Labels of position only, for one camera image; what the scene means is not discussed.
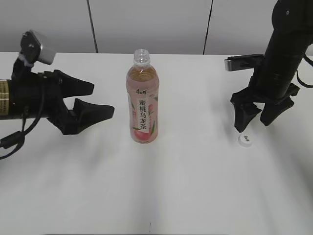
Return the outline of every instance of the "bottle label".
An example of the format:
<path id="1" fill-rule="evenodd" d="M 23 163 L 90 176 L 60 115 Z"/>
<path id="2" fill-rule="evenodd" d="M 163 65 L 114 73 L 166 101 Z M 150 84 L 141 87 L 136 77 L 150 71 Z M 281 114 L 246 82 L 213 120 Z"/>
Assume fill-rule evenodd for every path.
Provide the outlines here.
<path id="1" fill-rule="evenodd" d="M 141 143 L 157 136 L 158 89 L 129 91 L 130 128 L 132 137 Z"/>
<path id="2" fill-rule="evenodd" d="M 149 99 L 137 98 L 137 126 L 138 129 L 143 133 L 149 133 L 150 122 L 149 122 Z"/>
<path id="3" fill-rule="evenodd" d="M 6 80 L 0 80 L 0 116 L 9 114 L 9 85 Z"/>

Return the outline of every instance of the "black cable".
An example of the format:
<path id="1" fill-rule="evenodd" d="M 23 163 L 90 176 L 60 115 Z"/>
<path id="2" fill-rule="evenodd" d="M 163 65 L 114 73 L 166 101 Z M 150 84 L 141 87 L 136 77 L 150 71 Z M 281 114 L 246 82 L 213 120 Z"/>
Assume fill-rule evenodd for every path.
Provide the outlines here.
<path id="1" fill-rule="evenodd" d="M 40 106 L 39 106 L 39 111 L 38 111 L 33 123 L 26 129 L 26 131 L 23 132 L 25 136 L 27 134 L 29 134 L 29 132 L 31 132 L 35 128 L 35 126 L 38 124 L 38 122 L 39 122 L 39 120 L 43 114 L 44 105 L 45 105 L 45 86 L 44 86 L 42 79 L 40 79 L 40 83 L 41 83 L 41 102 L 40 102 Z"/>
<path id="2" fill-rule="evenodd" d="M 41 116 L 42 116 L 42 113 L 43 113 L 43 110 L 44 110 L 44 106 L 45 106 L 45 86 L 44 86 L 44 83 L 43 81 L 40 79 L 40 83 L 41 83 L 41 102 L 40 102 L 40 106 L 39 106 L 39 111 L 35 117 L 35 120 L 31 123 L 31 125 L 24 131 L 24 128 L 25 128 L 25 124 L 26 124 L 26 115 L 23 114 L 23 117 L 22 117 L 22 131 L 21 132 L 16 132 L 15 134 L 17 134 L 16 136 L 18 137 L 19 139 L 19 142 L 17 143 L 17 145 L 15 146 L 15 148 L 8 154 L 0 157 L 0 160 L 2 159 L 6 159 L 8 157 L 10 157 L 11 155 L 13 155 L 14 153 L 16 153 L 17 151 L 19 151 L 24 143 L 25 143 L 25 136 L 27 134 L 29 134 L 29 132 L 31 132 L 35 126 L 38 124 Z"/>
<path id="3" fill-rule="evenodd" d="M 213 1 L 214 0 L 211 1 L 211 9 L 210 9 L 210 14 L 209 14 L 209 20 L 208 20 L 208 23 L 207 23 L 207 28 L 206 28 L 205 42 L 204 42 L 204 48 L 203 48 L 202 55 L 204 55 L 204 53 L 205 53 L 207 35 L 209 34 L 209 27 L 210 27 L 211 15 L 212 15 L 212 9 L 213 9 Z"/>
<path id="4" fill-rule="evenodd" d="M 303 58 L 304 58 L 304 60 L 305 60 L 306 62 L 308 62 L 308 63 L 313 67 L 313 61 L 312 61 L 311 59 L 309 59 L 309 58 L 307 57 L 307 55 L 304 55 Z M 306 88 L 313 88 L 313 85 L 306 84 L 306 83 L 304 83 L 304 82 L 300 79 L 298 70 L 297 70 L 297 80 L 298 80 L 298 82 L 299 82 L 303 87 L 306 87 Z"/>

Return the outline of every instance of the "bottle opening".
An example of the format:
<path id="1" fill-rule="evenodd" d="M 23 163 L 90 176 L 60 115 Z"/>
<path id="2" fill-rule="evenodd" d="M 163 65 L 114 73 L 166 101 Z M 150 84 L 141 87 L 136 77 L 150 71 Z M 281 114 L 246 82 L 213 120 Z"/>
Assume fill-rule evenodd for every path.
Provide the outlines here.
<path id="1" fill-rule="evenodd" d="M 149 52 L 145 49 L 138 49 L 134 53 L 134 64 L 137 66 L 146 66 L 150 64 Z"/>

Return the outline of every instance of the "bottle neck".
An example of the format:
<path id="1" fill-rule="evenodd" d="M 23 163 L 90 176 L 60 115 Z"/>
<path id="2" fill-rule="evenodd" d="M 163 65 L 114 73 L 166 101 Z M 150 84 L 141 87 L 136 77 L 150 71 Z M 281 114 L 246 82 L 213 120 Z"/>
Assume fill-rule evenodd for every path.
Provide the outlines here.
<path id="1" fill-rule="evenodd" d="M 149 68 L 150 67 L 150 63 L 147 63 L 147 64 L 137 64 L 137 63 L 134 63 L 134 67 L 136 67 L 137 69 L 146 69 L 146 68 Z"/>

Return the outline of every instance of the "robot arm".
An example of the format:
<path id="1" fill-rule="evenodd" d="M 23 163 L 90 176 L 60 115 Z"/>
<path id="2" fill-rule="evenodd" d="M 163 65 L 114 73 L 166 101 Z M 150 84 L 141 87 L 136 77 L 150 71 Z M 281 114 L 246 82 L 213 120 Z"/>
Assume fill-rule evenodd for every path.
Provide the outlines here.
<path id="1" fill-rule="evenodd" d="M 229 57 L 225 61 L 228 71 L 254 68 L 249 86 L 231 98 L 239 132 L 262 111 L 254 102 L 265 103 L 260 121 L 266 126 L 294 105 L 290 96 L 296 96 L 299 88 L 291 81 L 313 42 L 312 12 L 313 0 L 279 0 L 265 55 Z"/>

